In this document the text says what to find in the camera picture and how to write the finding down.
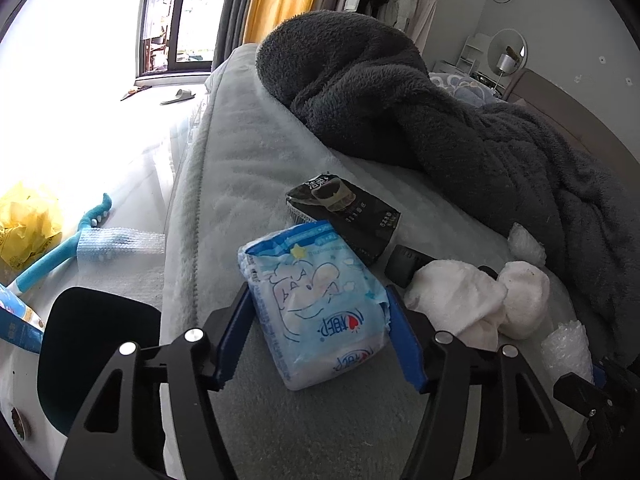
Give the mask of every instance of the dark gray blanket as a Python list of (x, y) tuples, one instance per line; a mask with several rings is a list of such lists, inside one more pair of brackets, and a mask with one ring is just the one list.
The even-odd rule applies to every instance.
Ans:
[(258, 48), (266, 89), (325, 145), (418, 168), (506, 236), (524, 225), (572, 293), (591, 350), (640, 352), (636, 202), (609, 170), (522, 107), (471, 108), (431, 83), (412, 41), (355, 13), (297, 16)]

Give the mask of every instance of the window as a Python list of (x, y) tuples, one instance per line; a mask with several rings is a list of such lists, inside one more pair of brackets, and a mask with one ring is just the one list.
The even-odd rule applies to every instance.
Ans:
[(146, 0), (140, 74), (209, 71), (225, 0)]

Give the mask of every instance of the metal bolt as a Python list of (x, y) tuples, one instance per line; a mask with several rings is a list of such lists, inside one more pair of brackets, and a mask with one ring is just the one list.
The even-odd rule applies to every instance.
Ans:
[(184, 338), (189, 343), (195, 343), (196, 341), (200, 341), (200, 339), (202, 339), (203, 336), (204, 336), (204, 332), (199, 328), (192, 328), (191, 330), (187, 330), (187, 332), (184, 333)]
[(502, 355), (505, 357), (517, 357), (518, 349), (513, 345), (505, 345), (502, 347)]
[(441, 345), (448, 345), (453, 341), (453, 336), (449, 332), (436, 332), (436, 341)]
[(126, 343), (122, 343), (118, 350), (122, 355), (131, 355), (136, 351), (136, 344), (131, 341), (127, 341)]

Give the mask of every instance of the black tissue package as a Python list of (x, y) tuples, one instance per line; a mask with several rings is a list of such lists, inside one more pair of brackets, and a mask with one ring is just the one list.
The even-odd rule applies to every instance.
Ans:
[(297, 222), (328, 220), (366, 266), (385, 251), (400, 213), (377, 196), (334, 174), (321, 174), (287, 193)]

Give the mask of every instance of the gray fitted bed sheet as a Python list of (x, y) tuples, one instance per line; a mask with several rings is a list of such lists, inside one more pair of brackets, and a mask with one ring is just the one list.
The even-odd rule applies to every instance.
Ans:
[[(267, 94), (255, 74), (255, 49), (254, 44), (236, 49), (207, 81), (208, 108), (180, 170), (170, 214), (162, 344), (202, 326), (213, 309), (231, 303), (242, 283), (238, 247), (291, 225), (285, 192), (323, 171), (345, 177), (402, 213), (394, 240), (372, 269), (385, 284), (384, 265), (398, 243), (495, 270), (512, 259), (505, 238), (447, 202), (422, 174), (323, 146)], [(540, 342), (575, 316), (564, 286), (548, 275), (548, 316), (530, 339), (516, 344), (550, 392)], [(390, 345), (334, 380), (290, 392), (257, 323), (235, 378), (211, 399), (238, 476), (260, 480), (397, 479), (426, 404), (426, 396), (405, 382)], [(478, 409), (479, 393), (473, 389), (460, 478), (472, 461)], [(558, 413), (574, 440), (582, 417), (564, 406)], [(181, 478), (166, 392), (163, 416), (168, 472)]]

